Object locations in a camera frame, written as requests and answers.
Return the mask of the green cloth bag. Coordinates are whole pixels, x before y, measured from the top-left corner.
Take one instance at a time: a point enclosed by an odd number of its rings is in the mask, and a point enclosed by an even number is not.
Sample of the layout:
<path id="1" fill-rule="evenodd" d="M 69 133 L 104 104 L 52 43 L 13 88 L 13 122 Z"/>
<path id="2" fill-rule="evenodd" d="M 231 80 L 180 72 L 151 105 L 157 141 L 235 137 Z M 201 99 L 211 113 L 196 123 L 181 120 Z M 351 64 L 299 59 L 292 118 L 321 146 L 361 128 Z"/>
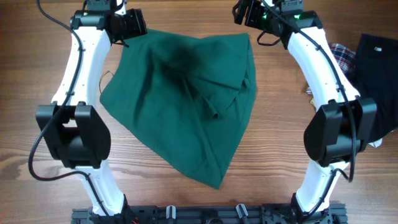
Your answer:
<path id="1" fill-rule="evenodd" d="M 249 35 L 150 30 L 126 44 L 101 104 L 180 173 L 220 188 L 256 98 Z"/>

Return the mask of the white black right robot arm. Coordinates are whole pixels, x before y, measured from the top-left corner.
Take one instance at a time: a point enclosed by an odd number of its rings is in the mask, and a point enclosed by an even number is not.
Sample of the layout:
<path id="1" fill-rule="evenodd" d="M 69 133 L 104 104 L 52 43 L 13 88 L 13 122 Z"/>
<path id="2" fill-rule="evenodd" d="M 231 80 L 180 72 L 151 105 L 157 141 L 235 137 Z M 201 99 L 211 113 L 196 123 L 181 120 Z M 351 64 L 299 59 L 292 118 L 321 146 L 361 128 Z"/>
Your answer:
<path id="1" fill-rule="evenodd" d="M 285 207 L 289 223 L 338 222 L 330 195 L 339 177 L 352 182 L 355 160 L 368 143 L 377 106 L 362 98 L 347 80 L 326 39 L 315 11 L 302 1 L 239 0 L 234 22 L 271 34 L 301 68 L 315 101 L 315 116 L 303 134 L 310 158 L 304 180 Z"/>

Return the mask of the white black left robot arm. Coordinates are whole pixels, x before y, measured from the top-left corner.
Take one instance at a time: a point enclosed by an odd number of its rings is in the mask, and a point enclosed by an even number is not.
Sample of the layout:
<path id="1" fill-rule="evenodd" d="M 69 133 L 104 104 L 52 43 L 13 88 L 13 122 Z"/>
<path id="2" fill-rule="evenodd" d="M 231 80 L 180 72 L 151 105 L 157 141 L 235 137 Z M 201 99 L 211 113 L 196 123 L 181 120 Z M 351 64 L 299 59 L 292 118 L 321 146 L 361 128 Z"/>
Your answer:
<path id="1" fill-rule="evenodd" d="M 53 159 L 79 176 L 92 206 L 73 211 L 73 223 L 137 223 L 137 215 L 119 189 L 109 167 L 109 129 L 96 110 L 105 58 L 113 45 L 145 35 L 140 9 L 125 1 L 85 1 L 66 29 L 72 46 L 62 82 L 49 105 L 36 112 Z"/>

